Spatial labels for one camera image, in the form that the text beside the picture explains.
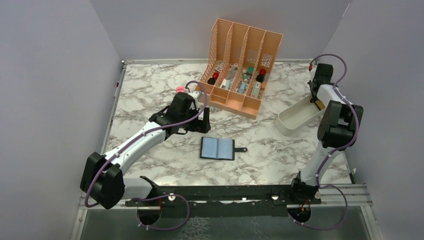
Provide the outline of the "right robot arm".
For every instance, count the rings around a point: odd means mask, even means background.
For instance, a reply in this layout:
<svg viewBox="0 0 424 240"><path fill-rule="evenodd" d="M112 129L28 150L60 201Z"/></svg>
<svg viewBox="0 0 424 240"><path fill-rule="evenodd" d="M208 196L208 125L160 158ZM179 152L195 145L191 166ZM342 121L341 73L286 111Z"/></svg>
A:
<svg viewBox="0 0 424 240"><path fill-rule="evenodd" d="M300 204L313 200L320 188L321 179L334 158L352 146L359 132L364 109L352 104L331 82L334 68L331 64L311 63L308 68L311 103L325 107L317 130L318 145L311 159L291 182L289 199Z"/></svg>

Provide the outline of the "black leather card holder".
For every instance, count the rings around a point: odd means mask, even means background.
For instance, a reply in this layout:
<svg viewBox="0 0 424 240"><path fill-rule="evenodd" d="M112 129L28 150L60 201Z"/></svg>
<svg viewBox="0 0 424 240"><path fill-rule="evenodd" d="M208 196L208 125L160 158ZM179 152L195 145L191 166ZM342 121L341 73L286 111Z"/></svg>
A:
<svg viewBox="0 0 424 240"><path fill-rule="evenodd" d="M247 147L236 147L230 138L202 137L199 158L206 160L234 161L235 153L246 153Z"/></svg>

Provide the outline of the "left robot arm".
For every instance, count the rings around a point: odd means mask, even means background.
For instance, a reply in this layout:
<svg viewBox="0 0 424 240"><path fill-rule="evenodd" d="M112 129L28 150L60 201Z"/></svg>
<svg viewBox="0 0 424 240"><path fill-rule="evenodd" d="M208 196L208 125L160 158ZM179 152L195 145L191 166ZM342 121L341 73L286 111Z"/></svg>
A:
<svg viewBox="0 0 424 240"><path fill-rule="evenodd" d="M170 105L154 113L146 124L124 143L105 153L93 152L86 160L80 189L86 194L84 205L111 209L122 199L138 198L144 205L157 200L153 182L146 178L125 178L131 166L150 149L172 135L188 132L206 134L211 130L210 109L200 106L204 93L178 92Z"/></svg>

